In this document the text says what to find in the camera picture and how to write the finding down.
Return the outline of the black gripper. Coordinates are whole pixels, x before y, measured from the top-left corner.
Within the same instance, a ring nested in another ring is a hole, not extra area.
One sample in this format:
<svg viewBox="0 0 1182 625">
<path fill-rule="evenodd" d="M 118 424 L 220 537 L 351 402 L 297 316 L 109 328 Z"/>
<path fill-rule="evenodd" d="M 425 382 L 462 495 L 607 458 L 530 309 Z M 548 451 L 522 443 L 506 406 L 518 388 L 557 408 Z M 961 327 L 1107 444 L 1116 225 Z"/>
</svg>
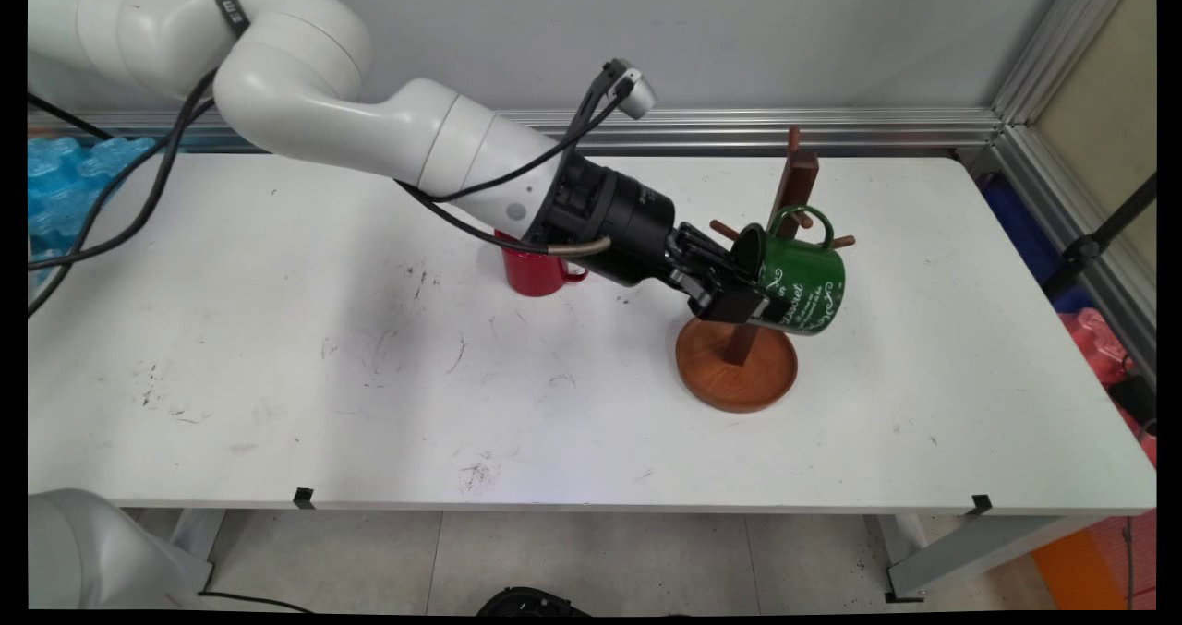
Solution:
<svg viewBox="0 0 1182 625">
<path fill-rule="evenodd" d="M 587 220 L 591 237 L 609 237 L 611 246 L 579 258 L 578 266 L 621 287 L 665 276 L 673 201 L 613 168 L 587 167 L 580 180 L 595 193 Z M 759 285 L 762 268 L 760 263 L 735 262 L 708 234 L 690 222 L 680 222 L 678 260 L 671 262 L 669 284 L 686 294 L 694 317 L 710 323 L 752 323 L 767 306 Z"/>
</svg>

